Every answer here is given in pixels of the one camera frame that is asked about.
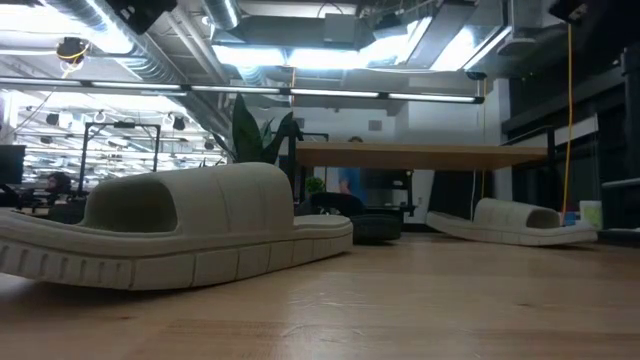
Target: beige slide sandal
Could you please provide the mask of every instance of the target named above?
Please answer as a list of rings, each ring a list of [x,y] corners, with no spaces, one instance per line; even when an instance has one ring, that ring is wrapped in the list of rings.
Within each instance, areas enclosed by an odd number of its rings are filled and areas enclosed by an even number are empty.
[[[598,239],[588,224],[560,226],[560,216],[551,209],[495,199],[478,202],[473,222],[429,212],[427,225],[462,239],[509,245],[551,246]]]
[[[277,167],[234,164],[114,179],[65,225],[0,213],[0,272],[103,288],[157,290],[240,280],[339,254],[342,216],[294,218]]]

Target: ceiling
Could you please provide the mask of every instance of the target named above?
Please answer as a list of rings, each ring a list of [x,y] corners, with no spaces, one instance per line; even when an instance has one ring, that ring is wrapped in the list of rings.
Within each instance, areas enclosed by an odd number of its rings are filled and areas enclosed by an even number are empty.
[[[243,21],[260,17],[271,21],[271,23],[277,23],[293,21],[292,18],[297,18],[301,24],[306,24],[307,21],[315,21],[317,24],[318,21],[324,21],[322,19],[327,14],[342,12],[356,15],[371,31],[378,20],[394,11],[401,11],[400,18],[406,23],[432,15],[437,18],[438,15],[435,14],[439,13],[434,12],[435,8],[432,7],[437,6],[441,1],[341,0],[335,4],[326,3],[323,5],[322,2],[308,0],[240,0],[238,3],[242,9]],[[520,56],[505,57],[496,53],[496,49],[499,47],[497,46],[472,70],[485,71],[490,77],[519,76],[524,71],[541,67],[552,61],[555,52],[548,51],[543,45],[558,41],[564,33],[557,26],[554,27],[557,22],[545,16],[544,9],[548,3],[549,0],[515,1],[513,19],[517,25],[516,33],[535,38],[538,41],[535,47]],[[482,40],[480,37],[484,37],[491,30],[506,25],[502,4],[503,0],[479,0],[473,11],[465,17],[464,24],[460,26],[464,26],[475,34],[474,41],[479,42]],[[176,10],[172,14],[165,13],[151,26],[147,34],[136,37],[144,43],[145,50],[152,48],[155,51],[154,54],[161,58],[163,66],[170,69],[175,75],[173,78],[180,82],[214,84],[229,81],[232,84],[244,84],[246,79],[243,78],[238,68],[231,64],[210,64],[210,61],[206,61],[208,58],[204,53],[205,50],[202,48],[198,50],[199,44],[206,44],[209,57],[213,55],[214,60],[217,61],[211,45],[219,45],[220,43],[215,39],[223,33],[218,31],[212,36],[211,26],[206,20],[203,20],[206,16],[201,1],[180,0],[179,6],[184,10],[187,19],[180,19]],[[178,19],[176,21],[178,28],[172,23],[172,18]],[[30,8],[0,4],[0,19],[2,19],[0,21],[0,75],[2,76],[59,78],[68,67],[68,64],[61,64],[55,55],[55,49],[61,39],[67,36],[86,38],[88,33],[91,33],[92,36],[95,35],[95,32],[87,31],[87,26],[81,19],[74,20],[72,17],[49,7]],[[187,25],[190,25],[195,32],[189,31]],[[292,28],[291,33],[298,30],[300,29]],[[456,35],[458,30],[450,34],[451,37]],[[69,73],[68,77],[70,79],[140,81],[140,72],[136,72],[129,65],[132,60],[131,54],[114,55],[113,49],[110,47],[117,44],[117,41],[106,40],[100,42],[91,38],[95,46],[91,47],[82,67]],[[278,41],[283,42],[287,39],[286,37],[285,39],[280,38]],[[420,65],[419,61],[416,64],[412,65],[412,60],[408,60],[405,65],[391,63],[370,66],[367,69],[318,70],[299,68],[295,71],[295,78],[291,68],[263,66],[260,71],[264,74],[266,79],[264,81],[284,86],[295,83],[298,87],[311,89],[425,92],[452,95],[475,95],[477,92],[477,83],[469,80],[461,71],[433,72]],[[216,148],[212,151],[204,149],[205,141],[209,139],[207,130],[224,129],[226,126],[226,131],[228,131],[229,113],[232,105],[231,99],[226,96],[194,100],[169,99],[164,96],[133,97],[55,93],[47,99],[49,92],[46,91],[21,93],[11,91],[11,93],[15,94],[20,103],[17,107],[18,124],[21,124],[25,119],[28,120],[26,125],[17,132],[16,142],[27,144],[30,148],[35,149],[30,154],[33,156],[30,158],[30,172],[28,172],[31,178],[38,178],[41,172],[46,172],[38,169],[50,170],[52,166],[61,166],[62,163],[66,164],[69,171],[76,171],[78,155],[69,152],[66,160],[61,162],[61,157],[57,153],[47,153],[45,150],[81,149],[82,140],[78,136],[83,132],[82,122],[91,121],[98,114],[106,115],[107,121],[125,121],[126,119],[126,121],[138,124],[162,125],[161,136],[165,140],[160,149],[161,169],[198,166],[205,158],[208,162],[218,162],[222,159],[219,149]],[[46,105],[43,106],[42,111],[34,115],[33,109],[37,108],[45,99],[47,99]],[[288,103],[283,103],[281,100],[265,96],[247,97],[250,106],[260,108],[289,106]],[[197,109],[192,106],[195,103],[198,104]],[[301,97],[296,99],[297,107],[385,109],[390,116],[397,114],[402,105],[403,103],[398,101],[353,100],[335,97]],[[55,112],[63,112],[65,118],[68,117],[68,113],[73,113],[71,123],[75,125],[67,128],[48,125],[46,123],[47,115]],[[185,117],[186,129],[184,131],[176,131],[171,126],[175,116]],[[147,158],[150,153],[152,154],[153,146],[150,140],[144,139],[149,137],[147,132],[141,128],[110,128],[103,131],[107,131],[106,136],[95,136],[89,143],[90,149],[100,150],[107,155],[96,155],[95,159],[91,159],[95,160],[95,166],[90,171],[91,179],[98,181],[105,177],[124,176],[150,169],[151,165]],[[52,140],[51,143],[44,144],[43,137],[46,142]],[[114,146],[111,141],[112,138],[124,137],[129,138],[127,140],[128,146]],[[138,158],[132,154],[125,154],[121,158],[109,158],[108,156],[111,152],[127,151],[142,155],[139,155]]]

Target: blue shirt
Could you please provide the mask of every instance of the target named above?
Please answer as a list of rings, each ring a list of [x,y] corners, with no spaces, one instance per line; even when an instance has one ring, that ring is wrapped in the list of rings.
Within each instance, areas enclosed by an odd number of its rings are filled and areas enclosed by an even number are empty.
[[[367,193],[362,187],[362,182],[360,180],[360,169],[340,168],[338,175],[340,183],[342,184],[346,181],[348,183],[348,188],[351,194],[360,199],[360,201],[362,201],[362,203],[366,205]]]

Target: wooden tabletop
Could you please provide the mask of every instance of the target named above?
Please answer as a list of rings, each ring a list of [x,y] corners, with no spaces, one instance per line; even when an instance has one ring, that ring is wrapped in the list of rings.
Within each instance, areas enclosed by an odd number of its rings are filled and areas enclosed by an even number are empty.
[[[546,148],[513,146],[440,146],[368,143],[297,143],[304,166],[368,169],[497,170],[542,160]]]
[[[444,237],[253,279],[120,292],[0,275],[0,358],[640,358],[640,250]]]

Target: wood grain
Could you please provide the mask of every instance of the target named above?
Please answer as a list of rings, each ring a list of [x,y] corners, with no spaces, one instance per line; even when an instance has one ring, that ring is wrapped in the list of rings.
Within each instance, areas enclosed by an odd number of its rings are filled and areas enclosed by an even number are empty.
[[[304,166],[369,169],[497,170],[543,160],[546,148],[298,142]]]
[[[405,236],[236,283],[0,276],[2,359],[637,359],[640,252]]]

